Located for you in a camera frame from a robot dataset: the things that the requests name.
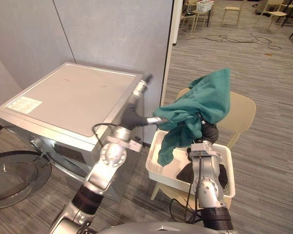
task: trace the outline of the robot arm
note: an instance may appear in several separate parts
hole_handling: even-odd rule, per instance
[[[233,230],[227,204],[224,201],[224,190],[218,180],[222,156],[214,151],[212,146],[212,143],[218,139],[218,130],[205,122],[200,115],[199,117],[203,137],[191,145],[189,157],[192,160],[195,199],[198,199],[199,207],[203,208],[201,219],[204,227]]]
[[[147,88],[147,82],[151,77],[152,75],[146,76],[137,85],[124,111],[120,126],[115,127],[113,135],[107,138],[109,143],[101,149],[99,161],[94,165],[75,197],[54,220],[49,234],[96,233],[88,226],[94,219],[94,214],[113,181],[115,172],[126,159],[126,149],[134,151],[140,151],[141,149],[140,144],[130,140],[131,130],[136,126],[160,124],[167,121],[158,117],[144,118],[135,112],[137,101]],[[205,137],[199,143],[192,144],[189,156],[193,161],[194,188],[199,198],[199,206],[204,208],[201,212],[202,219],[205,227],[216,230],[230,230],[232,225],[223,225],[223,215],[218,212],[218,209],[221,209],[221,214],[223,211],[228,212],[226,203],[223,201],[223,190],[218,181],[221,156],[212,150],[212,144],[210,143],[210,141],[216,141],[218,131],[214,132],[209,125],[204,125],[206,123],[203,119],[201,121],[202,126],[207,127],[205,129],[206,134],[203,134]],[[188,229],[197,230],[197,227],[187,226]],[[206,230],[200,233],[213,233],[212,231]]]

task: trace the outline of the wooden chair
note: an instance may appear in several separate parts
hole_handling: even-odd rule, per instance
[[[264,10],[262,11],[260,16],[258,17],[258,20],[254,24],[254,26],[256,26],[256,24],[258,23],[258,21],[260,20],[261,16],[264,13],[267,13],[267,14],[270,15],[270,24],[269,24],[269,26],[267,28],[270,28],[270,26],[272,24],[273,17],[279,17],[279,18],[283,17],[285,19],[285,16],[287,14],[282,12],[282,11],[280,11],[282,4],[283,4],[283,0],[268,0]],[[271,6],[274,6],[274,11],[268,11],[268,8],[271,7]]]
[[[206,21],[206,17],[208,16],[209,11],[206,11],[206,12],[193,11],[193,13],[196,14],[196,20],[195,20],[194,29],[193,29],[193,32],[195,32],[195,29],[196,29],[196,25],[197,25],[197,21],[199,19],[199,16],[200,15],[204,15],[204,21],[203,21],[203,25],[202,25],[202,27],[204,27],[205,21]]]
[[[187,93],[190,89],[186,88],[179,92],[176,99],[179,99],[182,95]],[[233,135],[229,140],[227,147],[230,149],[236,143],[240,134],[250,127],[253,122],[256,112],[255,103],[248,97],[230,92],[230,110],[226,117],[217,123],[217,127],[222,127],[228,130],[233,131]],[[186,205],[188,194],[184,191],[172,188],[168,185],[157,182],[153,193],[151,195],[151,200],[154,200],[159,190],[162,190],[169,198],[177,199],[184,206]],[[189,205],[194,207],[194,195],[190,195]],[[224,201],[227,203],[228,209],[231,205],[231,198],[225,197]]]
[[[185,4],[185,6],[187,7],[187,12],[189,12],[190,10],[190,7],[194,7],[196,6],[196,3],[197,3],[198,0],[188,0]],[[193,34],[193,31],[194,31],[194,27],[195,27],[195,20],[196,20],[196,15],[194,14],[193,16],[184,16],[182,15],[182,12],[181,12],[181,17],[180,17],[180,22],[183,22],[181,24],[181,27],[183,28],[184,24],[185,24],[185,21],[186,19],[188,19],[188,25],[187,25],[187,28],[189,27],[189,21],[190,19],[192,19],[192,26],[191,26],[191,36]]]
[[[177,95],[176,100],[187,93],[189,90],[189,88],[181,90]],[[217,123],[217,127],[233,131],[233,135],[226,145],[229,149],[234,146],[240,134],[249,129],[254,120],[255,112],[256,105],[251,99],[240,94],[230,92],[229,113],[222,121]]]
[[[192,36],[193,29],[194,29],[194,25],[195,25],[196,15],[193,15],[193,16],[184,16],[184,15],[181,14],[181,16],[180,16],[180,22],[182,22],[181,28],[184,27],[184,24],[185,24],[185,20],[186,19],[188,19],[187,28],[189,27],[189,20],[192,19],[192,26],[191,26],[191,36]]]
[[[225,7],[225,12],[224,12],[224,16],[223,16],[223,19],[221,20],[221,23],[220,23],[220,26],[222,26],[223,22],[224,22],[224,19],[225,19],[225,15],[226,15],[226,12],[227,11],[237,11],[238,12],[238,20],[236,21],[236,25],[239,25],[239,22],[240,22],[240,15],[241,15],[241,10],[242,10],[242,7],[243,7],[243,4],[246,0],[243,0],[240,7],[234,7],[234,6],[226,6]]]

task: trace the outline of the washer door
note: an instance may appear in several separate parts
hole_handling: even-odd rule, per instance
[[[33,151],[0,153],[0,209],[41,188],[51,175],[49,161]]]

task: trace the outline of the plastic basket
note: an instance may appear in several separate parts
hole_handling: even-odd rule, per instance
[[[196,3],[196,10],[199,12],[207,12],[211,9],[214,1],[204,0]]]
[[[167,134],[165,131],[156,131],[150,151],[146,160],[146,169],[148,170],[148,176],[150,179],[166,184],[175,189],[182,190],[184,192],[189,191],[189,183],[176,179],[178,173],[189,163],[186,148],[176,148],[173,151],[173,161],[162,167],[157,163],[158,153],[161,149],[164,136]],[[233,167],[230,149],[223,145],[213,144],[214,151],[220,153],[223,158],[221,162],[226,170],[228,176],[228,184],[224,189],[224,197],[234,197],[235,185],[233,176]]]

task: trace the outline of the teal cloth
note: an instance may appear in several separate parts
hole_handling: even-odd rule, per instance
[[[153,116],[165,117],[168,123],[159,125],[169,131],[162,141],[157,162],[161,166],[173,160],[175,147],[187,147],[202,137],[201,116],[209,123],[221,121],[230,109],[230,70],[222,69],[194,80],[190,91],[173,104],[161,106]]]

